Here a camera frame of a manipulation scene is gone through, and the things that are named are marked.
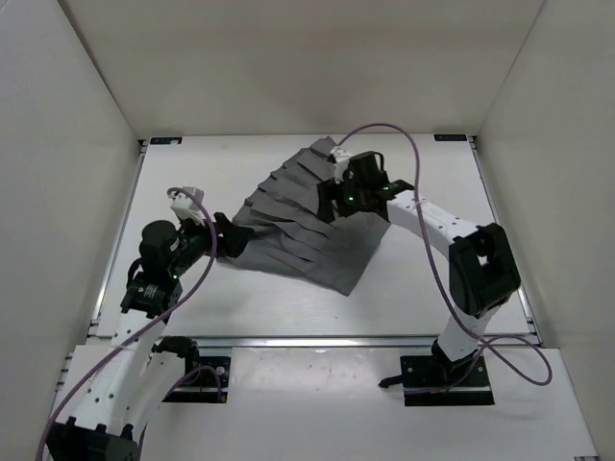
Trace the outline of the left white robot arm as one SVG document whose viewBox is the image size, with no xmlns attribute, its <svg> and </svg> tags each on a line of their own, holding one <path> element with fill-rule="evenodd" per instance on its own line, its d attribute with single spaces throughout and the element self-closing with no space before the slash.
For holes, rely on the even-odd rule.
<svg viewBox="0 0 615 461">
<path fill-rule="evenodd" d="M 241 255 L 254 232 L 222 213 L 177 216 L 178 226 L 158 220 L 142 230 L 107 354 L 69 390 L 85 393 L 66 418 L 54 417 L 45 437 L 53 459 L 138 459 L 152 413 L 179 381 L 200 374 L 196 343 L 163 333 L 184 296 L 180 278 L 203 256 Z"/>
</svg>

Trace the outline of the grey pleated skirt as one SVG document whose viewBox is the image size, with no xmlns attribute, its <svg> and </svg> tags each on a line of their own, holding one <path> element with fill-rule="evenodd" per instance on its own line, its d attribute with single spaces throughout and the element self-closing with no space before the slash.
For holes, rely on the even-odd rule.
<svg viewBox="0 0 615 461">
<path fill-rule="evenodd" d="M 373 213 L 331 224 L 317 218 L 317 184 L 333 177 L 327 155 L 335 146 L 331 137 L 319 138 L 257 186 L 233 218 L 254 235 L 241 255 L 226 256 L 224 262 L 305 279 L 344 296 L 352 293 L 389 224 Z"/>
</svg>

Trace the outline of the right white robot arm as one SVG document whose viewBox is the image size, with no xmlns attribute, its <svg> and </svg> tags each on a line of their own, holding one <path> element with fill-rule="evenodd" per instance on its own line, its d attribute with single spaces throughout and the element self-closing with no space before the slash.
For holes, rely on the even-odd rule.
<svg viewBox="0 0 615 461">
<path fill-rule="evenodd" d="M 463 220 L 421 196 L 414 185 L 391 181 L 380 153 L 351 155 L 334 148 L 327 160 L 333 177 L 317 186 L 320 220 L 376 214 L 446 257 L 449 285 L 444 293 L 452 311 L 431 347 L 430 371 L 442 384 L 455 383 L 469 370 L 494 313 L 521 284 L 503 227 Z"/>
</svg>

